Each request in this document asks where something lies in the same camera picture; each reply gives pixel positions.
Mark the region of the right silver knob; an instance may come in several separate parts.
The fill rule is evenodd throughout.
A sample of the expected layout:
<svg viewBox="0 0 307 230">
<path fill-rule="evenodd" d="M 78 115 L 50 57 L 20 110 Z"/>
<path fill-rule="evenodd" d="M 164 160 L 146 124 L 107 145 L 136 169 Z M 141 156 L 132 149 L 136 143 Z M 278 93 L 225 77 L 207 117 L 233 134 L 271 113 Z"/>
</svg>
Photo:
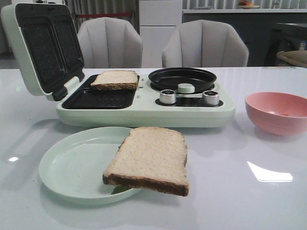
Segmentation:
<svg viewBox="0 0 307 230">
<path fill-rule="evenodd" d="M 203 91 L 202 101 L 209 106 L 217 106 L 219 104 L 219 93 L 215 91 Z"/>
</svg>

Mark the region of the black washing machine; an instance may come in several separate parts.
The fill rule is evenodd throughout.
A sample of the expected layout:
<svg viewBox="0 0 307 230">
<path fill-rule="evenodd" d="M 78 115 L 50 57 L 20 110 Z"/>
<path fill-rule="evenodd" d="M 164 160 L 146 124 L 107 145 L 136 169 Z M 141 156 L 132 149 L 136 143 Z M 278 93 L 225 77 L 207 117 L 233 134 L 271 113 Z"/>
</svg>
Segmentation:
<svg viewBox="0 0 307 230">
<path fill-rule="evenodd" d="M 280 51 L 307 50 L 307 25 L 305 23 L 277 23 L 271 30 L 264 66 L 278 66 L 276 54 Z"/>
</svg>

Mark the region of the left silver knob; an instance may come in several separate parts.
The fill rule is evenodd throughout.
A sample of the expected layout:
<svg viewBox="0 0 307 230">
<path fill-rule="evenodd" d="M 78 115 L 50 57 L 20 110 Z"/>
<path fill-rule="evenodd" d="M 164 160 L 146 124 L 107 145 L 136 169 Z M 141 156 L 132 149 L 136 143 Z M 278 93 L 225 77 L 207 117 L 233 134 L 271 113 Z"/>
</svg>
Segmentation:
<svg viewBox="0 0 307 230">
<path fill-rule="evenodd" d="M 175 104 L 177 101 L 176 92 L 174 90 L 161 90 L 159 94 L 159 102 L 162 104 Z"/>
</svg>

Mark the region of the right beige chair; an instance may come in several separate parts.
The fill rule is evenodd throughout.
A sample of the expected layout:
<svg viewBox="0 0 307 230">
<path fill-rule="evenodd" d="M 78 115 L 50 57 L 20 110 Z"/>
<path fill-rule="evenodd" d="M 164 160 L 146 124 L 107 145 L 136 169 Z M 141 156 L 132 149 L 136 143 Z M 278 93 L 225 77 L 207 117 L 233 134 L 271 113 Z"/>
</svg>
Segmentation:
<svg viewBox="0 0 307 230">
<path fill-rule="evenodd" d="M 176 26 L 162 52 L 162 66 L 246 67 L 249 50 L 233 26 L 196 20 Z"/>
</svg>

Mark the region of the grey curtain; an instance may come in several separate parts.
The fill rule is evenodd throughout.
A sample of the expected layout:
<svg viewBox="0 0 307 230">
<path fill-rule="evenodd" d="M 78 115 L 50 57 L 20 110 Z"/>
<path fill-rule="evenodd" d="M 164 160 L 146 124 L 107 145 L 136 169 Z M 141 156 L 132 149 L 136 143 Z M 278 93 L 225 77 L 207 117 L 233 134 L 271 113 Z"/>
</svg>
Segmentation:
<svg viewBox="0 0 307 230">
<path fill-rule="evenodd" d="M 67 5 L 72 13 L 76 29 L 81 24 L 93 18 L 76 18 L 76 14 L 103 14 L 133 12 L 133 16 L 115 17 L 129 21 L 134 29 L 140 31 L 139 23 L 139 1 L 138 0 L 68 0 Z"/>
</svg>

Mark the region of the beige sofa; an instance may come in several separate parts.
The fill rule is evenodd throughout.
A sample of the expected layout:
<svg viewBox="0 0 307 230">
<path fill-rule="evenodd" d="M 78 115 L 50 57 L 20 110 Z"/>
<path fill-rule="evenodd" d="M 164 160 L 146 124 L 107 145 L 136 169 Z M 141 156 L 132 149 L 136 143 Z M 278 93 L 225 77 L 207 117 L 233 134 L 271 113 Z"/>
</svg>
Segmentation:
<svg viewBox="0 0 307 230">
<path fill-rule="evenodd" d="M 280 66 L 294 66 L 294 67 L 307 67 L 307 51 L 280 51 L 276 54 L 278 60 L 280 60 Z"/>
</svg>

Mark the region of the white refrigerator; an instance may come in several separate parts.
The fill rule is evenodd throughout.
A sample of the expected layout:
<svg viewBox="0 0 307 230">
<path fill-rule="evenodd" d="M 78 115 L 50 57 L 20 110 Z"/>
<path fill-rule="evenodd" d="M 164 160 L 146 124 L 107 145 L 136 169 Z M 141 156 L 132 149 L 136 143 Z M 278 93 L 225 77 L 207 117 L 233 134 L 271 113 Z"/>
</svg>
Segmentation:
<svg viewBox="0 0 307 230">
<path fill-rule="evenodd" d="M 139 1 L 142 67 L 162 67 L 162 52 L 176 25 L 182 22 L 181 0 Z"/>
</svg>

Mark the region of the green round plate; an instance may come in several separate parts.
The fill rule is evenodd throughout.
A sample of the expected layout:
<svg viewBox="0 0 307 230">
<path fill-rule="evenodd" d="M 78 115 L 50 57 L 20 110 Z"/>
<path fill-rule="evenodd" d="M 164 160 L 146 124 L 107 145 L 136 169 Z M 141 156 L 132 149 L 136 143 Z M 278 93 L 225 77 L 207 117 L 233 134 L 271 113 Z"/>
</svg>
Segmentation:
<svg viewBox="0 0 307 230">
<path fill-rule="evenodd" d="M 64 138 L 42 157 L 41 181 L 59 197 L 81 205 L 110 204 L 138 193 L 103 183 L 103 172 L 129 133 L 127 127 L 100 127 Z"/>
</svg>

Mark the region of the green breakfast maker base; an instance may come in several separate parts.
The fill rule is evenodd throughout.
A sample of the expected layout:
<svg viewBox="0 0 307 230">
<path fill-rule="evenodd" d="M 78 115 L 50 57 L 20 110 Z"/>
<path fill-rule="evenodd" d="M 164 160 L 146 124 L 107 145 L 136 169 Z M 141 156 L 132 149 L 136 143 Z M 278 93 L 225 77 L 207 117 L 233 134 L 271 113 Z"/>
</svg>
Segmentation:
<svg viewBox="0 0 307 230">
<path fill-rule="evenodd" d="M 83 81 L 58 105 L 60 120 L 83 127 L 223 127 L 235 115 L 235 103 L 215 83 L 218 105 L 204 104 L 202 95 L 181 94 L 174 105 L 159 102 L 159 91 L 150 86 L 146 74 L 139 76 L 135 90 L 96 91 L 90 84 L 96 75 Z"/>
</svg>

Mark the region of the bread slice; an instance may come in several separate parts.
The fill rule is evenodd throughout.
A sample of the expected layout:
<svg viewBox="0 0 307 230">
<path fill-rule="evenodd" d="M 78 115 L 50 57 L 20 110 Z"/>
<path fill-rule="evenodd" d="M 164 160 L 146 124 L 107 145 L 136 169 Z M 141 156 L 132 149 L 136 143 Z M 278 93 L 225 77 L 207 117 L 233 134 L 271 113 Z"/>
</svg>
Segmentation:
<svg viewBox="0 0 307 230">
<path fill-rule="evenodd" d="M 138 74 L 132 70 L 105 71 L 91 83 L 94 90 L 133 90 L 137 86 Z"/>
<path fill-rule="evenodd" d="M 178 131 L 138 127 L 120 145 L 103 173 L 103 183 L 187 196 L 188 147 Z"/>
</svg>

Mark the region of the green breakfast maker lid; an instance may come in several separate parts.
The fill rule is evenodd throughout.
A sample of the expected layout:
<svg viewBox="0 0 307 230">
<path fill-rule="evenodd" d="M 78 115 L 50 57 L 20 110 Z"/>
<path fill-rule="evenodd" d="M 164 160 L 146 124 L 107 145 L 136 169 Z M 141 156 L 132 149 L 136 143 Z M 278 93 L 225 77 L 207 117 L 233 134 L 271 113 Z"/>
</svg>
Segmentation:
<svg viewBox="0 0 307 230">
<path fill-rule="evenodd" d="M 1 9 L 1 21 L 28 91 L 61 101 L 69 81 L 84 79 L 84 60 L 69 8 L 17 3 Z"/>
</svg>

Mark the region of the left beige chair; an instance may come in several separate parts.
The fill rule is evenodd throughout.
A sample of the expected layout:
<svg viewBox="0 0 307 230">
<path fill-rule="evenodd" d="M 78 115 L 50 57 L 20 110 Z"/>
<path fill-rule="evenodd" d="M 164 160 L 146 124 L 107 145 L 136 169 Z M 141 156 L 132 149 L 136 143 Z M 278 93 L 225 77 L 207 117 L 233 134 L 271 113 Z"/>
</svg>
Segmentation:
<svg viewBox="0 0 307 230">
<path fill-rule="evenodd" d="M 143 44 L 132 24 L 102 17 L 81 24 L 78 40 L 85 68 L 140 68 Z"/>
</svg>

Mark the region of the black round frying pan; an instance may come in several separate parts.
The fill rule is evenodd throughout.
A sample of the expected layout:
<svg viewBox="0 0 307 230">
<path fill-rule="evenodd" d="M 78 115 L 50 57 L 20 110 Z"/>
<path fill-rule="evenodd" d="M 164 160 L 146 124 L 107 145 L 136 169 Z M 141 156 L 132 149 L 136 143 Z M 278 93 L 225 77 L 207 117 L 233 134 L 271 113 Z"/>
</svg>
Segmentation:
<svg viewBox="0 0 307 230">
<path fill-rule="evenodd" d="M 196 68 L 164 68 L 151 72 L 148 75 L 151 87 L 156 90 L 177 90 L 181 83 L 194 86 L 196 93 L 201 93 L 213 88 L 217 77 L 212 72 Z"/>
</svg>

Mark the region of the red barrier belt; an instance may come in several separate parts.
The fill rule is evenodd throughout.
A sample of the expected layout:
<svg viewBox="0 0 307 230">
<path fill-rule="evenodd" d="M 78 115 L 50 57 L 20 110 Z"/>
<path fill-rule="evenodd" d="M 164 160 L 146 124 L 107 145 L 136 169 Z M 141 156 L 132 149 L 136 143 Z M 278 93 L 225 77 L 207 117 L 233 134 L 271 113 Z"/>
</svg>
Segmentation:
<svg viewBox="0 0 307 230">
<path fill-rule="evenodd" d="M 76 18 L 100 18 L 100 17 L 128 17 L 133 16 L 133 12 L 122 12 L 122 13 L 103 13 L 103 14 L 76 14 Z"/>
</svg>

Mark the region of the beige chair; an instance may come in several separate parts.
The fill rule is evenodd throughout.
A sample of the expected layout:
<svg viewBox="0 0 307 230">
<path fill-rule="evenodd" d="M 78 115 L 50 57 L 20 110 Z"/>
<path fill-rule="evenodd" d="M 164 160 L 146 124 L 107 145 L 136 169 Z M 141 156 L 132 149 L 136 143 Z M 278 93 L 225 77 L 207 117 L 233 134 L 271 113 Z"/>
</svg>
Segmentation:
<svg viewBox="0 0 307 230">
<path fill-rule="evenodd" d="M 176 26 L 162 52 L 162 66 L 246 67 L 249 50 L 233 26 L 196 20 Z"/>
<path fill-rule="evenodd" d="M 143 44 L 132 24 L 102 17 L 81 24 L 78 40 L 85 68 L 140 68 Z"/>
</svg>

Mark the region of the pink bowl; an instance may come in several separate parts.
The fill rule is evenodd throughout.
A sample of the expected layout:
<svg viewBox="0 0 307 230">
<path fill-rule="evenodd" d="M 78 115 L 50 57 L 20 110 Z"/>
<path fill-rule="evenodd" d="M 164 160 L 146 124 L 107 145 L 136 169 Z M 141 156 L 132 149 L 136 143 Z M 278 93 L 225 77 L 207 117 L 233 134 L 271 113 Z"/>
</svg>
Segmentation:
<svg viewBox="0 0 307 230">
<path fill-rule="evenodd" d="M 307 131 L 307 99 L 304 97 L 283 92 L 256 92 L 245 98 L 245 105 L 251 122 L 268 133 L 294 136 Z"/>
</svg>

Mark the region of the silver knob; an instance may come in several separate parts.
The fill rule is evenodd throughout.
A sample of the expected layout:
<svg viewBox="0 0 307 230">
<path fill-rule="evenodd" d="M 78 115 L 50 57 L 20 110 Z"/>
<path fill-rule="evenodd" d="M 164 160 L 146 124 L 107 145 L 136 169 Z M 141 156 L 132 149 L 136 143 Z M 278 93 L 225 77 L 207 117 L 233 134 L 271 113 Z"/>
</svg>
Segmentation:
<svg viewBox="0 0 307 230">
<path fill-rule="evenodd" d="M 177 101 L 176 92 L 174 90 L 161 90 L 159 94 L 159 102 L 162 104 L 175 104 Z"/>
<path fill-rule="evenodd" d="M 217 106 L 219 104 L 219 93 L 215 91 L 203 91 L 202 101 L 209 106 Z"/>
</svg>

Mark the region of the dark kitchen counter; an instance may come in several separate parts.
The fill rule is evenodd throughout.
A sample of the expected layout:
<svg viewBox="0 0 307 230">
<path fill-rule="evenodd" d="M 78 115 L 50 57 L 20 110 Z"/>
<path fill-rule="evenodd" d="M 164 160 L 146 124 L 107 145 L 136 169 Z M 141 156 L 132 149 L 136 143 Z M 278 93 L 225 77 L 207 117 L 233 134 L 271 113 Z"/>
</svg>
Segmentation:
<svg viewBox="0 0 307 230">
<path fill-rule="evenodd" d="M 232 25 L 249 49 L 248 66 L 263 66 L 276 23 L 306 23 L 306 9 L 183 10 L 182 22 L 210 20 Z"/>
</svg>

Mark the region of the fruit plate on counter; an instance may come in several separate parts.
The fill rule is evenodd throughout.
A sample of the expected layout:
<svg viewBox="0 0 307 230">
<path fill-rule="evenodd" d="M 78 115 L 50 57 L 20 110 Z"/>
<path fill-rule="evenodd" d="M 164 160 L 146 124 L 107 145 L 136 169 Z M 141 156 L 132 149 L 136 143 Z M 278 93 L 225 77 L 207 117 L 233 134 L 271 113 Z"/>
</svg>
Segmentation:
<svg viewBox="0 0 307 230">
<path fill-rule="evenodd" d="M 239 0 L 237 3 L 238 8 L 240 9 L 258 9 L 259 5 L 254 5 L 248 0 Z"/>
</svg>

